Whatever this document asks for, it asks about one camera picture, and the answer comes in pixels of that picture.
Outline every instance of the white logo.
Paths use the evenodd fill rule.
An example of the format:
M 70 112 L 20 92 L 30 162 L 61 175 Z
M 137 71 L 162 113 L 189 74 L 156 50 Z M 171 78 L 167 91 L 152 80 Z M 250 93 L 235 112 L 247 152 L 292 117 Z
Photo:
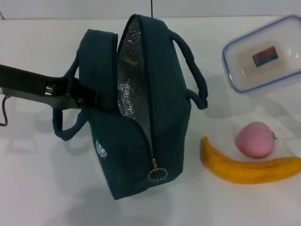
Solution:
M 105 149 L 100 145 L 100 143 L 98 142 L 98 140 L 96 140 L 95 142 L 95 148 L 97 151 L 97 154 L 102 157 L 105 158 L 107 156 L 107 152 L 105 151 Z

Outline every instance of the yellow banana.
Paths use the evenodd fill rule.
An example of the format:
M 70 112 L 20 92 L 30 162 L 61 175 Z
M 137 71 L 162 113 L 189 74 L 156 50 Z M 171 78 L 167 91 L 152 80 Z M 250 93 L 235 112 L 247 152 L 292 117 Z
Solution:
M 235 161 L 202 140 L 204 166 L 224 180 L 237 184 L 259 184 L 282 180 L 301 171 L 301 158 L 284 157 L 262 162 Z

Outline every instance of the bag handle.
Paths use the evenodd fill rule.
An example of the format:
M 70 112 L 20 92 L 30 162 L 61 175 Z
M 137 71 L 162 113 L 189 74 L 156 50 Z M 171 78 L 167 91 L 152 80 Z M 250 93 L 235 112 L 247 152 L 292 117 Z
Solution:
M 198 95 L 195 92 L 193 92 L 192 90 L 187 89 L 186 96 L 188 98 L 192 99 L 196 103 L 198 109 L 202 110 L 204 108 L 207 108 L 208 107 L 207 84 L 206 84 L 206 81 L 205 81 L 201 71 L 199 70 L 196 63 L 194 62 L 194 57 L 193 57 L 191 49 L 177 33 L 174 33 L 171 30 L 169 32 L 170 32 L 170 38 L 173 41 L 175 41 L 177 43 L 177 45 L 180 47 L 181 52 L 183 53 L 183 55 L 186 59 L 186 63 L 187 63 L 187 65 L 194 77 L 194 80 L 196 81 L 197 86 L 198 86 L 198 90 L 199 90 Z
M 79 55 L 76 53 L 76 57 L 71 67 L 64 75 L 64 77 L 73 78 L 75 72 L 79 66 Z M 82 109 L 77 116 L 77 120 L 74 126 L 69 129 L 63 130 L 63 111 L 59 109 L 53 109 L 52 124 L 55 134 L 63 139 L 64 141 L 70 140 L 74 135 L 80 131 L 85 123 L 90 120 L 91 114 L 86 110 Z

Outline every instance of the lunch bag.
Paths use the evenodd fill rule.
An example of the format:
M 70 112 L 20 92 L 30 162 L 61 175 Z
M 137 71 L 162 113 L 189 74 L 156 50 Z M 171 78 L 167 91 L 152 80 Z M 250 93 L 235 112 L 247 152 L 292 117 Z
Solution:
M 75 125 L 62 130 L 63 112 L 53 111 L 55 134 L 71 139 L 89 121 L 93 142 L 114 199 L 177 178 L 192 99 L 207 108 L 206 82 L 184 40 L 164 22 L 130 17 L 118 36 L 88 30 L 66 77 L 96 90 L 101 109 L 83 107 Z M 174 42 L 180 47 L 199 92 L 186 88 Z

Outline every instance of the container lid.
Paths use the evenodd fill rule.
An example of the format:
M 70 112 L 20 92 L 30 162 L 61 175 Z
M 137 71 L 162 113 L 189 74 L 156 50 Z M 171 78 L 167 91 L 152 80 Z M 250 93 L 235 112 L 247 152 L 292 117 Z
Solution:
M 222 60 L 239 93 L 300 74 L 301 17 L 284 17 L 230 42 L 223 49 Z

